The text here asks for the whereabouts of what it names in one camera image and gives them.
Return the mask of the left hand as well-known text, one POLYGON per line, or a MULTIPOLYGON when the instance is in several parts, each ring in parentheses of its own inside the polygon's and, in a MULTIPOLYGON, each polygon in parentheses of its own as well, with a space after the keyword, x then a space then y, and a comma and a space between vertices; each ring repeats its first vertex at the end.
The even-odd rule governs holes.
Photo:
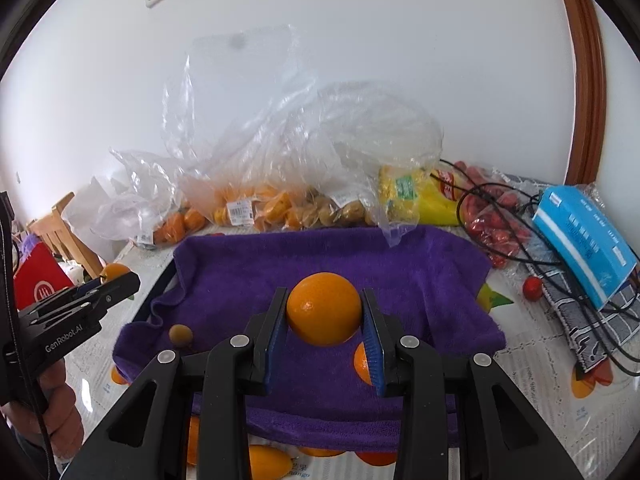
MULTIPOLYGON (((66 382, 65 361, 58 361, 43 372, 39 382, 41 388, 50 393, 49 407, 42 418, 50 437, 53 454, 60 460, 71 460, 84 440, 84 426, 75 405, 74 390, 66 382)), ((17 402, 2 405, 1 411, 18 434, 32 444, 43 444, 34 412, 17 402)))

